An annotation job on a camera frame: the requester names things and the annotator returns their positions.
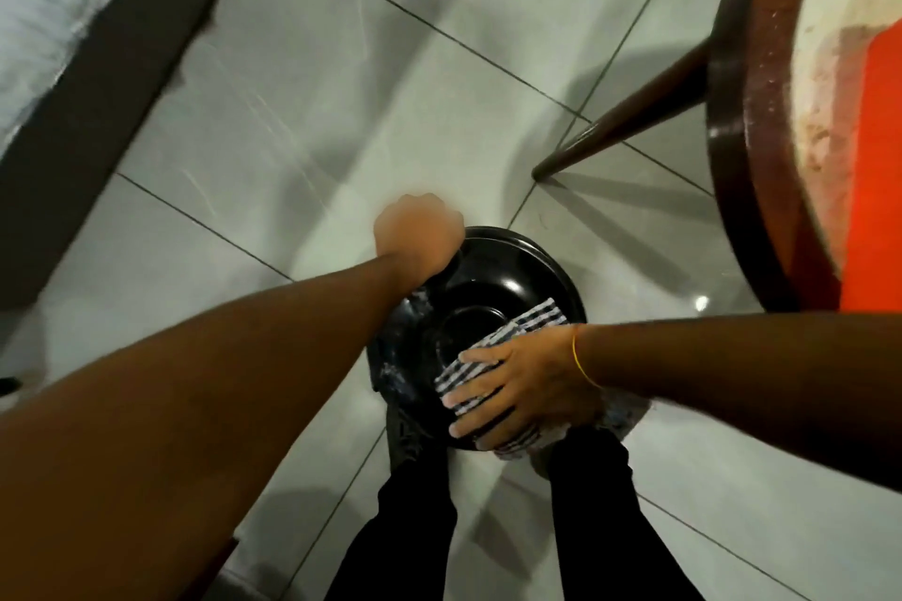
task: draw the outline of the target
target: forearm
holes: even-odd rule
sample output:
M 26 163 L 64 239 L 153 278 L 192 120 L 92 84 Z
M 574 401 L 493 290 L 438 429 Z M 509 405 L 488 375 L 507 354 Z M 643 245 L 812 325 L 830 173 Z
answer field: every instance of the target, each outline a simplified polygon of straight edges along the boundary
M 415 281 L 389 255 L 254 294 L 0 417 L 8 595 L 173 597 Z
M 602 385 L 709 413 L 806 459 L 899 489 L 902 320 L 826 313 L 581 328 Z

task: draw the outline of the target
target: black ceramic bowl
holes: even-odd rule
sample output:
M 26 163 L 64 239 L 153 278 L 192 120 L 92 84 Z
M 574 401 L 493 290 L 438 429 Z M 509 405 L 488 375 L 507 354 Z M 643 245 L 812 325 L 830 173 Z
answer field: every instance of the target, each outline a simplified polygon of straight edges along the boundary
M 367 346 L 373 389 L 433 437 L 474 448 L 474 438 L 448 435 L 455 415 L 435 379 L 464 349 L 549 297 L 570 322 L 585 322 L 573 281 L 545 250 L 513 231 L 468 228 L 451 264 L 400 303 Z

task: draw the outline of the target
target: floor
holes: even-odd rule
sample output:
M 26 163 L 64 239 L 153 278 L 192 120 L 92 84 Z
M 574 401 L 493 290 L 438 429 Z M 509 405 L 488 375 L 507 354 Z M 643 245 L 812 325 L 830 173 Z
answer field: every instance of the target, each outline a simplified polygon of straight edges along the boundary
M 4 315 L 0 375 L 35 389 L 222 301 L 352 265 L 373 252 L 378 208 L 409 190 L 535 239 L 593 322 L 759 310 L 711 195 L 701 109 L 555 185 L 529 178 L 701 40 L 717 3 L 220 0 L 39 304 Z M 210 598 L 321 599 L 374 514 L 383 426 L 359 361 Z M 898 597 L 896 494 L 666 404 L 626 444 L 648 519 L 707 598 Z M 559 598 L 547 483 L 467 454 L 452 487 L 446 597 Z

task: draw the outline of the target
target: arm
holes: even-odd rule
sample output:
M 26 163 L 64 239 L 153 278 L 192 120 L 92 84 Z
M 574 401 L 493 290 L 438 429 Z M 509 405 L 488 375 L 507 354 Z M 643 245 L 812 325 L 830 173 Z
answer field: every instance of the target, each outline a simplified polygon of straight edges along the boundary
M 584 408 L 591 385 L 574 362 L 574 332 L 579 362 L 598 385 L 692 407 L 800 457 L 902 491 L 902 316 L 896 315 L 774 314 L 546 329 L 506 349 L 467 355 L 507 363 L 470 390 L 449 394 L 447 403 L 505 389 L 484 405 L 490 408 L 452 426 L 452 434 L 516 407 L 484 438 L 492 447 L 525 423 L 547 420 L 551 410 L 560 420 Z
M 402 199 L 374 261 L 210 310 L 0 417 L 4 596 L 175 598 L 463 238 L 434 196 Z

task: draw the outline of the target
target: gold bracelet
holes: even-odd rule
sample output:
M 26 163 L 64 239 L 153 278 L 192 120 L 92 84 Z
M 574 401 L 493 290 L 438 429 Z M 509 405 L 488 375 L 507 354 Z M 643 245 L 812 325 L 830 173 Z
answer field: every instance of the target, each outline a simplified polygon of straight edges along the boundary
M 583 374 L 583 378 L 589 381 L 590 385 L 597 387 L 599 390 L 603 390 L 604 388 L 601 385 L 598 385 L 592 378 L 590 378 L 583 369 L 583 365 L 579 363 L 579 356 L 576 356 L 576 334 L 579 333 L 579 326 L 573 327 L 573 341 L 570 343 L 571 348 L 573 349 L 573 360 L 576 362 L 576 367 L 579 369 L 579 372 Z

